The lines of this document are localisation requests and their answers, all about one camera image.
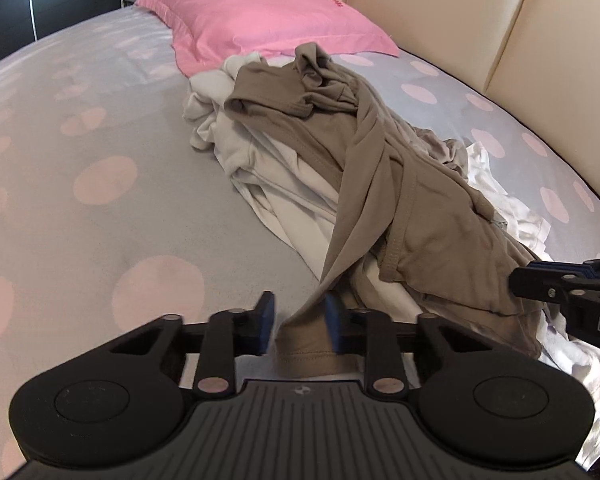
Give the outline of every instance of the ribbed gray surface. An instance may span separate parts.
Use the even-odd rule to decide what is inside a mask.
[[[574,463],[533,473],[467,465],[436,448],[400,404],[357,383],[251,381],[238,397],[206,402],[161,450],[108,471],[29,463],[17,480],[578,480]]]

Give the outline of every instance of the white garment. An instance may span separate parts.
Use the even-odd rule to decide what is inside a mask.
[[[258,54],[231,56],[219,69],[189,79],[184,117],[193,126],[190,143],[199,150],[214,145],[225,173],[260,221],[294,248],[320,279],[335,224],[338,193],[287,145],[247,129],[224,113],[224,101],[234,90],[240,67],[260,60]],[[494,179],[481,143],[469,146],[468,155],[469,184],[490,200],[515,239],[539,258],[551,260],[544,250],[548,222],[509,196]],[[422,310],[405,288],[400,283],[380,281],[378,261],[372,254],[360,265],[392,319],[415,322]],[[280,314],[284,319],[292,312]],[[600,456],[600,350],[581,341],[569,341],[560,331],[564,329],[548,326],[542,318],[537,336],[543,348],[540,360],[576,377],[596,403],[596,420],[577,461],[589,468]],[[413,357],[405,355],[403,361],[409,382],[419,386]]]

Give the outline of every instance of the pillow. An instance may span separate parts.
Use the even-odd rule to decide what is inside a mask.
[[[292,56],[315,41],[328,54],[398,47],[380,27],[339,0],[138,0],[173,31],[176,63],[186,76],[217,68],[232,54]]]

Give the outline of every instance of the headboard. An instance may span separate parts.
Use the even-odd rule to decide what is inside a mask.
[[[344,0],[542,137],[600,195],[600,0]]]

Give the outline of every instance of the polka dot bed sheet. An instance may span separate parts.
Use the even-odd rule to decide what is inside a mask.
[[[0,62],[0,478],[23,462],[7,412],[29,378],[164,313],[200,322],[263,290],[289,312],[315,288],[212,153],[190,148],[170,43],[132,7]],[[551,224],[555,260],[600,255],[600,202],[505,111],[410,54],[335,59],[410,123],[483,143],[496,179]],[[275,377],[267,357],[237,372]]]

